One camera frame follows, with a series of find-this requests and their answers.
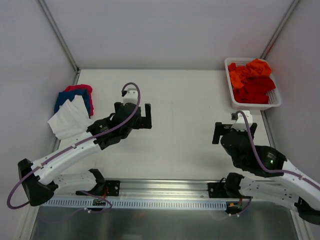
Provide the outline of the red t shirt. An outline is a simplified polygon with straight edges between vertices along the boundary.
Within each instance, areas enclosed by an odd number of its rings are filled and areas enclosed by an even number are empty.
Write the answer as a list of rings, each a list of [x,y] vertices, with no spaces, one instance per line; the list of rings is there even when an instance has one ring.
[[[268,76],[250,78],[242,88],[235,88],[233,96],[236,102],[243,104],[268,104],[267,93],[276,88],[273,80]]]

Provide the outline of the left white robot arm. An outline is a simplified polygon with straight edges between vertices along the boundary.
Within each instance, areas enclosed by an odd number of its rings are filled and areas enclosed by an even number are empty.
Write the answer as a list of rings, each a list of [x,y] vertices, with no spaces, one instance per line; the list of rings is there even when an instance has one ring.
[[[63,174],[63,171],[118,144],[132,130],[151,129],[151,104],[146,103],[144,108],[145,116],[142,116],[141,108],[134,103],[116,102],[114,113],[96,120],[70,146],[35,161],[21,160],[17,166],[28,203],[36,207],[61,194],[102,196],[107,183],[98,169],[77,174]]]

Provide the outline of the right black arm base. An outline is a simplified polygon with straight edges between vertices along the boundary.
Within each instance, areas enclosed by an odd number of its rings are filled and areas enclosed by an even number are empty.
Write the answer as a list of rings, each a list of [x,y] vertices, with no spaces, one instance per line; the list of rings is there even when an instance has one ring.
[[[208,196],[211,199],[249,199],[250,196],[240,193],[240,183],[244,178],[243,175],[231,172],[227,177],[223,177],[218,182],[207,183]]]

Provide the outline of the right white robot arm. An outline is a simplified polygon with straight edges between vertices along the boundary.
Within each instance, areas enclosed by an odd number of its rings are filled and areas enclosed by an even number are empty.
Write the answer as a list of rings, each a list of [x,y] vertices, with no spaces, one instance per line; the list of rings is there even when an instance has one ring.
[[[231,124],[216,122],[212,143],[221,144],[235,168],[278,184],[274,186],[258,183],[232,172],[226,178],[224,193],[230,198],[242,196],[276,203],[297,212],[306,222],[319,225],[319,184],[299,171],[278,150],[270,146],[255,145],[253,138],[257,126],[252,123],[249,129],[236,130]]]

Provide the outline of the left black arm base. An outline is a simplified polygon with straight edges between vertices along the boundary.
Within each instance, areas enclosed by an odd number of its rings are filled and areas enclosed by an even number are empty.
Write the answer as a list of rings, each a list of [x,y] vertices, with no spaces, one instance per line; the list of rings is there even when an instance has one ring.
[[[90,169],[90,174],[93,176],[93,186],[89,190],[84,190],[95,196],[111,196],[118,197],[120,192],[119,180],[106,180],[98,169]]]

